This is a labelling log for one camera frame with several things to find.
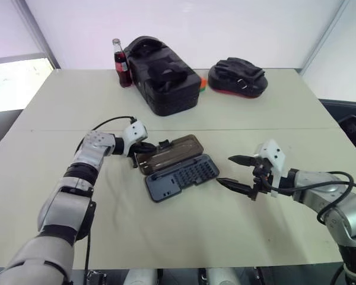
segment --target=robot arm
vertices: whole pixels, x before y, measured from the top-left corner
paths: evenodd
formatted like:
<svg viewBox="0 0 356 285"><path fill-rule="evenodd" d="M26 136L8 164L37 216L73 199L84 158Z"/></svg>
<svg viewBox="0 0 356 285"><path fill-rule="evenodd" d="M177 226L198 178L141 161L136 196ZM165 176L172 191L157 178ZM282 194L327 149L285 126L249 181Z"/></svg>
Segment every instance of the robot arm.
<svg viewBox="0 0 356 285"><path fill-rule="evenodd" d="M71 284L74 243L88 235L96 203L94 185L103 159L111 154L128 156L147 131L140 121L128 126L122 138L98 131L88 133L72 163L38 217L39 235L13 257L0 285Z"/></svg>
<svg viewBox="0 0 356 285"><path fill-rule="evenodd" d="M229 178L217 181L228 189L247 195L255 200L259 192L272 196L279 194L292 196L294 201L304 204L320 213L332 238L339 246L344 261L347 284L356 285L356 194L350 192L343 200L324 212L324 208L338 199L345 191L348 182L341 181L328 172L308 172L291 169L288 176L282 177L285 155L274 140L260 145L253 157L233 156L233 162L244 166L254 166L254 185L244 185ZM323 183L328 185L312 187Z"/></svg>

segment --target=white wall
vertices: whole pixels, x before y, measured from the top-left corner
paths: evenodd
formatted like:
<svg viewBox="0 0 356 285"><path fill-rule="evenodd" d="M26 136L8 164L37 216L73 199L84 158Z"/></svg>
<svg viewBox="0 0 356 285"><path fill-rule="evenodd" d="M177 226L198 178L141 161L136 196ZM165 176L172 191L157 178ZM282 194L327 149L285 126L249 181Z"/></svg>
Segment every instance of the white wall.
<svg viewBox="0 0 356 285"><path fill-rule="evenodd" d="M356 102L356 0L350 0L303 78L319 98Z"/></svg>
<svg viewBox="0 0 356 285"><path fill-rule="evenodd" d="M155 36L193 68L236 56L300 68L341 0L27 0L62 68L113 68L123 47Z"/></svg>
<svg viewBox="0 0 356 285"><path fill-rule="evenodd" d="M11 0L0 0L0 58L40 53Z"/></svg>

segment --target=black cable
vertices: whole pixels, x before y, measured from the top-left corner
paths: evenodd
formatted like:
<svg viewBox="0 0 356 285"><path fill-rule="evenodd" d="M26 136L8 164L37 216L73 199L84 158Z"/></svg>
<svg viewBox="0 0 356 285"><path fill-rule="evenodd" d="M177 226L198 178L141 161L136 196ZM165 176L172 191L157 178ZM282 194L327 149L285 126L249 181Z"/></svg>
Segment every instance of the black cable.
<svg viewBox="0 0 356 285"><path fill-rule="evenodd" d="M348 181L327 181L327 182L321 182L321 183L311 184L302 187L276 188L270 185L268 181L266 181L266 179L261 178L261 180L265 187L267 187L270 190L277 191L280 194L294 194L297 191L309 190L309 189L313 189L321 186L328 186L328 185L349 185Z"/></svg>
<svg viewBox="0 0 356 285"><path fill-rule="evenodd" d="M331 279L331 282L330 282L330 285L335 285L336 284L336 281L338 280L339 276L340 276L340 273L343 271L343 264L340 265L340 267L336 270L336 272L334 273L332 279Z"/></svg>
<svg viewBox="0 0 356 285"><path fill-rule="evenodd" d="M344 175L346 177L348 177L349 179L349 184L348 187L346 188L346 190L343 192L342 195L340 195L337 199L335 199L334 201L332 201L330 204L328 204L327 206L325 206L324 208L322 208L319 212L318 215L316 215L316 219L318 220L319 223L321 224L325 224L325 221L322 220L322 215L324 215L325 212L327 212L328 210L332 209L333 207L335 207L338 203L340 203L342 200L345 199L345 197L351 193L352 188L354 187L354 178L348 174L347 172L343 172L343 171L331 171L329 172L330 174L340 174L340 175Z"/></svg>
<svg viewBox="0 0 356 285"><path fill-rule="evenodd" d="M117 120L117 119L130 119L130 120L131 120L131 123L136 122L136 118L133 117L133 116L114 117L114 118L110 118L110 119L108 119L108 120L106 120L106 121L104 121L104 122L98 124L95 128L92 129L92 131L95 131L95 130L99 129L101 126L103 126L104 124L106 124L106 123L108 123L108 122L111 122L111 121L114 121L114 120ZM82 146L83 139L81 139L81 141L79 142L78 147L77 147L77 149L75 150L75 152L77 152L77 151L80 149L80 147Z"/></svg>
<svg viewBox="0 0 356 285"><path fill-rule="evenodd" d="M356 187L356 183L354 183L354 179L350 174L348 174L346 172L342 172L342 171L334 171L334 172L329 172L329 173L345 175L348 177L349 181L348 182L347 181L327 181L327 182L321 182L321 183L311 184L311 185L302 186L302 187L276 188L276 187L273 187L272 185L270 185L268 183L268 181L266 179L264 179L264 177L260 177L260 179L265 187L267 187L270 190L277 191L278 193L281 193L281 194L294 194L297 191L305 191L305 190L309 190L309 189L313 189L313 188L317 188L317 187L321 187L321 186L327 186L327 185L348 185L347 189L343 192L343 194L339 198L332 201L330 204L328 204L327 206L325 206L323 209L321 209L318 212L317 217L316 217L318 222L325 224L325 222L322 220L322 215L324 215L325 212L327 212L328 210L333 208L336 204L341 202L352 191L352 188Z"/></svg>
<svg viewBox="0 0 356 285"><path fill-rule="evenodd" d="M91 249L91 231L89 231L87 235L87 248L85 252L83 285L87 285L88 263L90 261L90 249Z"/></svg>

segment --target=silver robot arm segment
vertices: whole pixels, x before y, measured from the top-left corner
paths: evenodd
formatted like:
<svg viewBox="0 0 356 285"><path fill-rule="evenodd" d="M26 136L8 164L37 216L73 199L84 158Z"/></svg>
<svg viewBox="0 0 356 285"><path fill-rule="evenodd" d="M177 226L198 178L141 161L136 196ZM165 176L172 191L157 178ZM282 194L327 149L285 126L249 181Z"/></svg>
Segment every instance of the silver robot arm segment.
<svg viewBox="0 0 356 285"><path fill-rule="evenodd" d="M294 178L295 187L340 180L330 173L302 170L290 170L288 176ZM345 190L345 185L322 186L296 192L293 199L319 213L321 209L339 198ZM325 212L323 221L339 246L339 252L344 261L347 284L356 285L356 194L349 193L345 199Z"/></svg>
<svg viewBox="0 0 356 285"><path fill-rule="evenodd" d="M39 213L39 235L16 253L0 274L0 285L71 283L74 243L90 231L96 208L91 197L104 157L127 156L135 143L147 137L140 121L128 126L122 138L98 131L85 136L81 148Z"/></svg>

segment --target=orange object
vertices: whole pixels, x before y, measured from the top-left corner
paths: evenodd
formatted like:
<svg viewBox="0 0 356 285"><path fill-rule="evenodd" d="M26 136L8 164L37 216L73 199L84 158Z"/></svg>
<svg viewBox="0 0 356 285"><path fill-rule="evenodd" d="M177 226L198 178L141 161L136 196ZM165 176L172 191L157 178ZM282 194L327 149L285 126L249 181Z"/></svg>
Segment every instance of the orange object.
<svg viewBox="0 0 356 285"><path fill-rule="evenodd" d="M201 77L201 87L200 87L200 90L199 92L202 92L206 89L206 85L207 85L207 80L203 77Z"/></svg>

